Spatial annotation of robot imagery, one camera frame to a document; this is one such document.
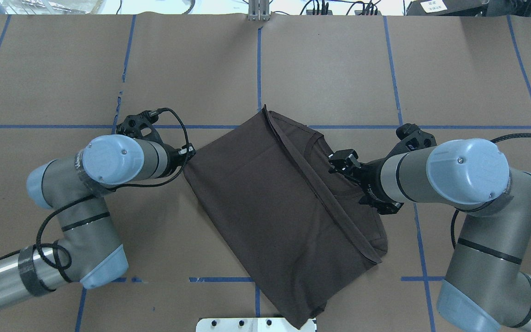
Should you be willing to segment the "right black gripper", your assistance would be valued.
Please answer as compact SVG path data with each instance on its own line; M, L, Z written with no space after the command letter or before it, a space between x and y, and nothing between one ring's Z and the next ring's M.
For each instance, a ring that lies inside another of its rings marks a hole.
M355 178L362 189L363 196L358 203L374 208L379 215L391 215L400 211L402 202L390 198L381 184L381 170L386 159L372 160L367 163L358 161L358 153L354 149L344 149L333 152L327 157L330 164L329 174L339 173L343 176Z

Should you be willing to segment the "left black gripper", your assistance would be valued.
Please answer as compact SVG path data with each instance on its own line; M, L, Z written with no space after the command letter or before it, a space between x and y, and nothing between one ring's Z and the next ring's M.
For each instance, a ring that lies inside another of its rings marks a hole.
M186 144L181 148L166 145L166 153L168 156L166 175L171 176L177 168L185 166L196 155L196 149L192 144Z

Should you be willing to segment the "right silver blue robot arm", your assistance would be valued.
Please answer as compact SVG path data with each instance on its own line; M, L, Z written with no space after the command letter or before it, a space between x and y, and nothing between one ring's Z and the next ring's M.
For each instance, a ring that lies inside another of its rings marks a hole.
M437 310L465 332L502 326L531 332L531 275L521 266L531 239L531 173L512 168L495 143L403 139L384 158L352 150L328 157L363 191L361 203L395 214L405 202L452 206L466 218L441 282Z

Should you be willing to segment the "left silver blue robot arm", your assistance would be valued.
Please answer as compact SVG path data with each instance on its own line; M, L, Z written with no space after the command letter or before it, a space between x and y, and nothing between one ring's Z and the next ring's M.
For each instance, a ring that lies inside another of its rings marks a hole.
M0 259L0 310L72 282L93 289L121 277L129 264L105 196L146 179L172 181L194 154L190 142L173 148L101 135L75 155L33 170L27 192L52 213L34 244Z

